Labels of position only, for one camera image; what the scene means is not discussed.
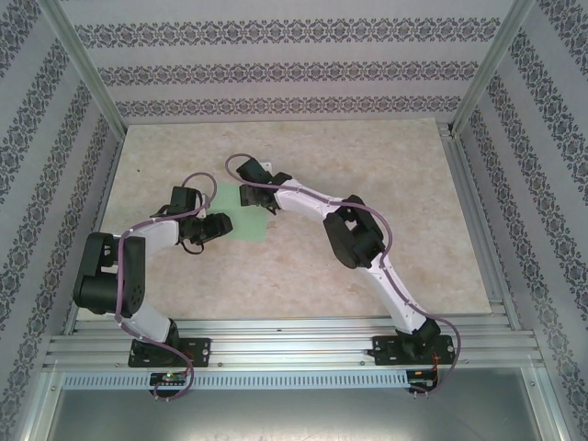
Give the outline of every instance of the patterned wall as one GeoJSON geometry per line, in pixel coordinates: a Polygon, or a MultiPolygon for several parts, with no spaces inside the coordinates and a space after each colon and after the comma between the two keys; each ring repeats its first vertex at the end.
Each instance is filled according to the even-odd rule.
{"type": "Polygon", "coordinates": [[[449,122],[511,3],[71,0],[62,6],[129,124],[449,122]]]}
{"type": "Polygon", "coordinates": [[[538,1],[461,133],[523,324],[588,439],[588,2],[538,1]]]}
{"type": "Polygon", "coordinates": [[[37,4],[0,1],[0,440],[71,306],[119,144],[37,4]]]}

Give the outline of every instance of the black mounting plate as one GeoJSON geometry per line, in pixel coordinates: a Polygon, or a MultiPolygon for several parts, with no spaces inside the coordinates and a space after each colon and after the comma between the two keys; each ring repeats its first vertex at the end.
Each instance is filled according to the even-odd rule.
{"type": "MultiPolygon", "coordinates": [[[[178,350],[192,360],[194,368],[207,368],[210,359],[209,338],[180,338],[178,350]]],[[[170,356],[166,349],[133,340],[129,353],[129,368],[185,368],[186,361],[170,356]]]]}
{"type": "Polygon", "coordinates": [[[433,356],[437,356],[439,365],[450,365],[455,359],[453,340],[449,335],[439,335],[431,349],[419,357],[410,356],[402,348],[405,337],[398,335],[376,335],[372,338],[373,349],[367,351],[374,357],[376,366],[397,365],[433,365],[433,356]]]}

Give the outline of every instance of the ventilated metal strip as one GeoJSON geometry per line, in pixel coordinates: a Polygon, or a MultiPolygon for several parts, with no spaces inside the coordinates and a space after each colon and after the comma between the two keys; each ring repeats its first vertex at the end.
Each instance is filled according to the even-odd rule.
{"type": "MultiPolygon", "coordinates": [[[[67,373],[63,390],[145,390],[149,372],[67,373]]],[[[334,372],[198,372],[192,389],[300,390],[407,388],[405,370],[334,372]]],[[[181,389],[162,386],[162,390],[181,389]]]]}

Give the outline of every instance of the green paper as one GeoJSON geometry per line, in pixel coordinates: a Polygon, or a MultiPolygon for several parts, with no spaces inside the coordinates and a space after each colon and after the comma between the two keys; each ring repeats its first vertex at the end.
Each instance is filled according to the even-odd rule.
{"type": "Polygon", "coordinates": [[[263,242],[266,239],[267,210],[261,207],[241,207],[238,186],[219,184],[217,196],[208,212],[224,213],[231,218],[232,232],[225,237],[249,242],[263,242]]]}

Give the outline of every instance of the marble-patterned surface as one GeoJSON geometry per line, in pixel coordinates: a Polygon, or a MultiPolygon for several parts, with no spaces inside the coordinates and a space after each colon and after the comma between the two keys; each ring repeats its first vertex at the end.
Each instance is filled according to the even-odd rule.
{"type": "MultiPolygon", "coordinates": [[[[433,119],[131,126],[102,230],[147,218],[194,171],[231,183],[223,164],[232,153],[378,209],[394,231],[391,261],[429,311],[490,311],[433,119]]],[[[192,184],[210,192],[205,178],[192,184]]],[[[147,299],[184,319],[387,315],[335,259],[320,223],[279,212],[267,228],[263,243],[220,238],[200,256],[161,252],[147,265],[147,299]]]]}

